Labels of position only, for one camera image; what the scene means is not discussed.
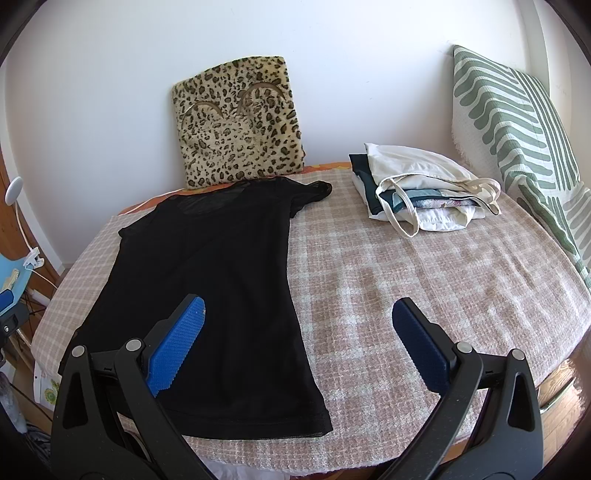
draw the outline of metal screw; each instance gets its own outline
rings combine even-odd
[[[468,342],[458,342],[456,343],[456,348],[462,353],[470,353],[472,351],[472,345]]]
[[[513,355],[513,358],[515,360],[525,360],[525,353],[523,353],[521,350],[519,350],[518,348],[514,349],[511,352],[511,355]]]
[[[141,346],[142,346],[142,342],[141,342],[141,340],[138,340],[137,338],[131,339],[129,342],[127,342],[125,344],[125,348],[127,348],[127,350],[129,350],[130,352],[135,352]]]
[[[76,345],[72,349],[72,356],[75,356],[75,357],[82,356],[83,353],[84,353],[84,347],[82,345]]]

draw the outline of tote bag handle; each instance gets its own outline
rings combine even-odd
[[[386,182],[389,182],[390,184],[393,185],[394,189],[396,190],[396,193],[398,193],[398,195],[400,196],[400,198],[402,199],[402,201],[406,205],[406,208],[408,209],[408,213],[411,216],[411,225],[413,226],[413,231],[411,233],[408,233],[404,228],[402,228],[400,223],[398,223],[398,220],[396,220],[396,217],[394,216],[394,213],[393,213],[392,209],[390,208],[390,205],[388,204],[388,202],[386,202],[386,200],[384,200],[379,195],[380,193],[388,190],[388,189],[384,188],[384,183],[386,183]],[[378,198],[380,204],[382,205],[382,208],[384,209],[384,212],[386,214],[386,218],[388,219],[390,224],[394,227],[394,229],[398,233],[400,233],[400,235],[402,235],[403,237],[406,237],[406,238],[412,238],[418,233],[418,213],[417,213],[417,210],[414,207],[413,203],[410,201],[410,198],[408,197],[406,192],[398,186],[398,184],[396,183],[394,178],[383,179],[380,182],[378,188],[375,190],[375,196]]]

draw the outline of dark green fabric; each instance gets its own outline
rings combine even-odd
[[[378,186],[374,182],[374,178],[371,176],[371,170],[369,169],[368,156],[365,153],[351,153],[349,154],[351,165],[353,166],[353,172],[361,179],[363,186],[365,187],[365,198],[368,201],[369,211],[372,215],[377,215],[379,212],[383,212],[382,204],[375,197],[375,190]]]

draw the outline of leopard print fabric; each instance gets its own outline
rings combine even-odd
[[[304,151],[282,57],[248,57],[173,87],[187,187],[301,171]]]

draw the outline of plaid tablecloth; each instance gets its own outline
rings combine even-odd
[[[398,456],[438,396],[428,392],[392,328],[391,310],[411,297],[454,341],[479,352],[526,352],[539,384],[591,323],[591,297],[546,232],[502,194],[502,215],[467,229],[401,238],[367,218],[350,170],[292,176],[333,185],[291,222],[288,278],[312,373],[334,431],[316,439],[204,440],[200,456],[293,473],[374,465]],[[113,217],[68,273],[33,339],[51,375],[105,284],[117,231],[146,211]],[[482,397],[475,402],[478,407]],[[461,435],[476,420],[470,411]]]

